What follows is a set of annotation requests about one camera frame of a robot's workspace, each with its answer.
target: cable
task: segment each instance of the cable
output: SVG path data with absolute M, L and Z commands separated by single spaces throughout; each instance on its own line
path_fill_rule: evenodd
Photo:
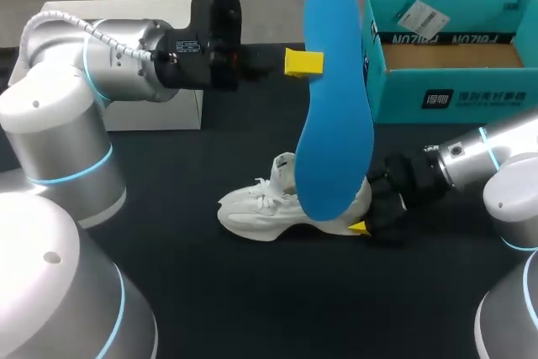
M 131 58 L 138 59 L 140 61 L 151 61 L 152 54 L 148 50 L 136 50 L 134 48 L 129 48 L 128 46 L 120 44 L 114 38 L 109 37 L 104 32 L 99 31 L 93 25 L 87 21 L 82 20 L 81 18 L 71 16 L 69 13 L 59 12 L 59 11 L 49 11 L 41 12 L 36 14 L 31 18 L 28 23 L 24 26 L 23 33 L 20 37 L 20 56 L 21 61 L 24 64 L 24 69 L 29 69 L 29 58 L 28 58 L 28 42 L 32 31 L 39 27 L 43 23 L 49 21 L 65 21 L 75 27 L 83 29 L 92 37 L 103 42 L 105 45 L 112 48 L 114 51 L 119 52 L 120 54 L 130 56 Z

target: black table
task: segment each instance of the black table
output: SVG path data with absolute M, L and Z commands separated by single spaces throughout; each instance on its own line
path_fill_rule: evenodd
M 159 359 L 475 359 L 483 295 L 517 262 L 478 190 L 416 212 L 404 247 L 299 226 L 272 243 L 236 237 L 217 201 L 294 150 L 308 88 L 268 77 L 206 93 L 203 130 L 111 134 L 124 208 L 90 231 L 155 311 Z M 465 126 L 381 126 L 375 158 L 448 140 Z M 0 171 L 17 166 L 0 136 Z

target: blue insole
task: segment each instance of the blue insole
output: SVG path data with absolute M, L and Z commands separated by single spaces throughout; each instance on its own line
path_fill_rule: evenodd
M 309 77 L 310 107 L 298 142 L 295 179 L 305 213 L 330 220 L 351 205 L 372 159 L 357 0 L 306 0 L 303 36 L 306 50 L 324 53 L 324 70 Z

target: white sneaker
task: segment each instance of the white sneaker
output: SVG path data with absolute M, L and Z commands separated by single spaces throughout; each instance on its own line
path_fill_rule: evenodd
M 348 226 L 370 208 L 372 190 L 364 180 L 355 201 L 338 218 L 317 222 L 301 208 L 295 192 L 295 155 L 283 153 L 273 162 L 271 179 L 229 193 L 220 200 L 220 223 L 232 233 L 251 240 L 273 241 L 294 224 L 311 224 L 332 235 L 358 235 Z
M 289 170 L 283 170 L 286 166 L 291 167 Z M 272 163 L 271 170 L 271 179 L 276 182 L 279 181 L 281 184 L 275 185 L 277 193 L 280 193 L 284 190 L 285 193 L 295 193 L 295 155 L 293 153 L 282 153 L 281 155 L 275 157 Z M 224 195 L 219 203 L 221 205 L 229 205 L 231 203 L 242 201 L 243 199 L 249 196 L 259 195 L 263 187 L 269 187 L 271 183 L 270 180 L 264 180 L 263 178 L 256 179 L 259 184 L 251 187 L 244 187 L 237 189 Z

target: teal shoe box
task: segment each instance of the teal shoe box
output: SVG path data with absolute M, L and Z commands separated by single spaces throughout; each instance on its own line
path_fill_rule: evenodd
M 538 104 L 538 0 L 419 0 L 450 18 L 431 40 L 398 24 L 415 1 L 365 4 L 375 122 L 487 123 Z

